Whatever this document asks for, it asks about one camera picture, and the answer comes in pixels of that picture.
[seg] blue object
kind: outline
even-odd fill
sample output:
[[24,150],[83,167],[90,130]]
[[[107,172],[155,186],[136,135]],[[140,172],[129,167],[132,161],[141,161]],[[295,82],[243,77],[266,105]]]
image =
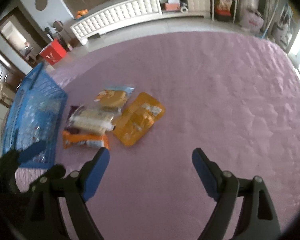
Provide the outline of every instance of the blue object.
[[103,174],[108,166],[110,155],[109,150],[106,148],[100,149],[102,153],[96,160],[95,165],[91,169],[90,174],[84,182],[84,192],[82,193],[82,199],[87,202],[89,198],[93,197],[100,184]]
[[31,146],[29,146],[24,151],[20,152],[18,163],[25,163],[29,160],[32,160],[36,155],[38,155],[40,152],[43,152],[47,147],[46,141],[38,141],[36,143],[33,143]]
[[82,19],[84,19],[86,16],[85,15],[82,15],[80,18],[77,18],[77,19],[75,19],[76,21],[81,21]]
[[25,150],[46,141],[45,150],[20,167],[49,169],[54,165],[61,116],[67,94],[38,64],[22,81],[10,108],[3,132],[2,153]]
[[220,195],[218,193],[218,183],[210,171],[208,165],[205,163],[207,160],[204,160],[199,154],[198,150],[195,149],[192,152],[192,163],[201,179],[201,182],[207,191],[209,197],[212,197],[215,201],[218,201]]

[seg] floor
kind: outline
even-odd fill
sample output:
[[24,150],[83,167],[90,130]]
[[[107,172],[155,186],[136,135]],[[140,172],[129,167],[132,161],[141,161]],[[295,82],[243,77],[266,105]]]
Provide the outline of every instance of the floor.
[[226,32],[249,34],[243,31],[238,25],[232,23],[224,23],[212,21],[211,19],[203,19],[202,17],[185,17],[165,20],[156,20],[137,25],[128,26],[101,37],[91,37],[85,46],[74,48],[73,51],[67,53],[60,62],[53,67],[69,63],[74,59],[84,57],[87,53],[116,44],[122,41],[133,40],[140,37],[151,36],[172,32]]

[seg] curtain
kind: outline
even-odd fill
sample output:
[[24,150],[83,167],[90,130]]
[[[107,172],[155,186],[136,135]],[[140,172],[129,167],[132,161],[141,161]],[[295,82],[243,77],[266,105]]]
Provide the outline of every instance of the curtain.
[[274,12],[275,0],[266,0],[265,12],[263,15],[263,19],[265,20],[262,29],[265,30],[268,23],[271,20],[271,16]]

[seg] orange snack bag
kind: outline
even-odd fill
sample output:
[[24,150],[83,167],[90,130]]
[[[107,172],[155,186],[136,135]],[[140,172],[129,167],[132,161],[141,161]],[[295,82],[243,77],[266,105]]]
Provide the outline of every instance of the orange snack bag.
[[72,145],[86,145],[88,147],[106,147],[108,150],[109,142],[107,135],[94,135],[94,134],[71,134],[64,130],[62,132],[63,148],[67,149]]
[[113,134],[125,145],[134,145],[165,113],[165,107],[145,92],[138,95],[116,120]]

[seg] storage box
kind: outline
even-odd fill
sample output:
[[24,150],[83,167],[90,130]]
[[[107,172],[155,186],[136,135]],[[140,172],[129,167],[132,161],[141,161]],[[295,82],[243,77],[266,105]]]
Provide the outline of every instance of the storage box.
[[164,9],[166,11],[180,11],[180,4],[179,3],[165,3]]
[[60,45],[57,39],[50,42],[41,52],[40,55],[44,57],[46,61],[49,62],[50,65],[54,65],[58,61],[64,58],[67,54],[65,49]]
[[231,20],[231,13],[230,13],[230,11],[227,11],[227,10],[215,9],[214,10],[214,17],[218,21],[229,22]]

